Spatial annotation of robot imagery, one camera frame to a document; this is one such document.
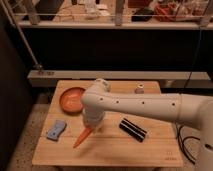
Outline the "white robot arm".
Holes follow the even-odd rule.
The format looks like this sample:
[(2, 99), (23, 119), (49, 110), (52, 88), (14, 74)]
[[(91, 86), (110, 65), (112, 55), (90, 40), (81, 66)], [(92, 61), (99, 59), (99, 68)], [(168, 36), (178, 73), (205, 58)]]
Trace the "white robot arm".
[(96, 79), (81, 97), (83, 120), (96, 128), (106, 111), (178, 123), (201, 132), (195, 171), (213, 171), (213, 97), (190, 94), (111, 93), (110, 84)]

